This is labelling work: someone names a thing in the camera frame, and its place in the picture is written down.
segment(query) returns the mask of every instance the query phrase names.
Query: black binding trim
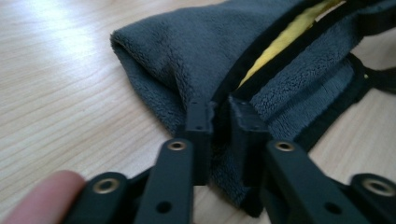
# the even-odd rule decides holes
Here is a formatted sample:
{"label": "black binding trim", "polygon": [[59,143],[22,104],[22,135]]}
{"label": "black binding trim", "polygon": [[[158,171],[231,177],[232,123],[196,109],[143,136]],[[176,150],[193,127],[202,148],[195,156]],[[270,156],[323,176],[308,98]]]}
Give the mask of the black binding trim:
{"label": "black binding trim", "polygon": [[387,10],[359,15],[360,35],[378,35],[396,27],[396,6]]}
{"label": "black binding trim", "polygon": [[312,7],[320,0],[303,1],[299,5],[293,7],[286,14],[275,21],[268,29],[259,35],[254,42],[242,53],[239,59],[235,62],[227,76],[220,83],[212,102],[221,105],[226,102],[228,94],[236,90],[242,79],[245,77],[248,70],[253,66],[256,60],[262,55],[262,52],[267,49],[271,43],[284,31],[294,19],[300,15],[308,7]]}
{"label": "black binding trim", "polygon": [[353,54],[349,54],[346,58],[352,63],[354,70],[353,79],[326,111],[304,128],[294,139],[296,143],[307,151],[315,145],[344,111],[357,103],[374,86],[374,82],[364,78],[365,68],[361,61]]}
{"label": "black binding trim", "polygon": [[250,101],[257,92],[274,78],[286,65],[303,52],[317,38],[325,33],[330,27],[345,16],[355,12],[356,10],[366,7],[360,1],[347,1],[345,4],[329,13],[322,20],[314,24],[309,30],[299,36],[287,48],[282,50],[276,57],[262,67],[253,77],[248,79],[246,83],[240,87],[234,96],[241,100]]}

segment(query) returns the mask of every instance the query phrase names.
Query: fleece fabric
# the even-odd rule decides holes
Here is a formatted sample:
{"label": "fleece fabric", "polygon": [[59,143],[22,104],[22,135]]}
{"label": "fleece fabric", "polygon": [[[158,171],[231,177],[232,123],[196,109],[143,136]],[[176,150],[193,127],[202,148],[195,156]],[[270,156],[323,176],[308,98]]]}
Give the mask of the fleece fabric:
{"label": "fleece fabric", "polygon": [[[196,98],[209,102],[235,62],[260,34],[275,22],[287,22],[284,15],[318,2],[230,0],[182,8],[115,31],[112,48],[135,91],[174,134],[184,123],[186,105]],[[395,5],[393,0],[384,0],[353,10],[341,20],[330,22],[309,43],[300,41],[298,46],[290,46],[297,52],[286,61],[282,57],[288,56],[276,56],[261,69],[265,73],[267,67],[278,67],[271,70],[275,73],[254,95],[241,95],[255,107],[275,138],[295,140],[342,95],[356,79],[347,55],[362,39],[358,15]],[[335,20],[332,16],[330,13],[325,18]],[[319,27],[322,20],[313,28]],[[255,82],[253,78],[248,80],[236,95],[247,91],[249,81]],[[212,179],[235,205],[256,217],[262,210],[257,192],[240,184],[235,169],[233,155],[224,148],[213,158]]]}

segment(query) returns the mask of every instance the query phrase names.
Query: folded cloth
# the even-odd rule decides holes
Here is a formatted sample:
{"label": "folded cloth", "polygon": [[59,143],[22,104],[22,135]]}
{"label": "folded cloth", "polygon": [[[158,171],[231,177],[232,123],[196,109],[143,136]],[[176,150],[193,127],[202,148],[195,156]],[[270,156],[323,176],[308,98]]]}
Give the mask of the folded cloth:
{"label": "folded cloth", "polygon": [[[111,43],[135,91],[171,134],[184,123],[191,100],[221,103],[231,87],[237,97],[250,101],[275,138],[312,147],[368,90],[360,61],[349,55],[362,39],[359,15],[394,7],[395,1],[347,1],[240,88],[226,82],[239,83],[243,77],[233,74],[245,75],[297,15],[320,2],[230,0],[182,8],[123,27],[113,33]],[[258,191],[240,184],[233,155],[227,146],[217,147],[221,150],[212,159],[213,181],[235,205],[257,217],[262,211]]]}

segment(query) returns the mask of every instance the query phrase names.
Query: yellow fabric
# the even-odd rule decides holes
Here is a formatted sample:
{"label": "yellow fabric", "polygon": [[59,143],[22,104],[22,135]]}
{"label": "yellow fabric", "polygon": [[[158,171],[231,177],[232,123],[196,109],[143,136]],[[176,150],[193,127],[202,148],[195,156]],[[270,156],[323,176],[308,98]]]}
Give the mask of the yellow fabric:
{"label": "yellow fabric", "polygon": [[262,56],[256,60],[253,66],[247,71],[246,76],[242,79],[239,87],[241,87],[249,78],[251,78],[261,67],[272,60],[280,51],[285,49],[297,37],[309,29],[315,21],[315,18],[327,11],[329,8],[336,6],[342,0],[325,0],[313,7],[306,9],[302,14],[292,21],[286,30],[284,30],[277,39],[266,49]]}

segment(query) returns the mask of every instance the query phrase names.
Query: screw hole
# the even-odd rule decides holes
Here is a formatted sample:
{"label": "screw hole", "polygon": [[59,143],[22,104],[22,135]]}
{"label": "screw hole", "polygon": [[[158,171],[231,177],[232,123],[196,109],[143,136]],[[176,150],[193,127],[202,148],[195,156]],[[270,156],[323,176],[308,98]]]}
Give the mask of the screw hole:
{"label": "screw hole", "polygon": [[277,142],[275,147],[281,151],[293,151],[294,145],[287,142]]}
{"label": "screw hole", "polygon": [[396,195],[396,190],[393,187],[376,179],[367,178],[363,180],[362,184],[367,190],[377,195],[385,197],[393,197]]}
{"label": "screw hole", "polygon": [[93,191],[98,194],[107,194],[116,190],[120,185],[120,181],[114,178],[107,178],[96,182],[93,185]]}
{"label": "screw hole", "polygon": [[340,215],[341,213],[343,213],[343,210],[335,203],[325,203],[324,207],[328,212],[336,215]]}
{"label": "screw hole", "polygon": [[157,204],[157,212],[161,214],[168,213],[172,210],[172,204],[169,202],[161,202]]}
{"label": "screw hole", "polygon": [[186,144],[184,142],[172,142],[168,145],[168,148],[171,150],[183,150],[186,148]]}

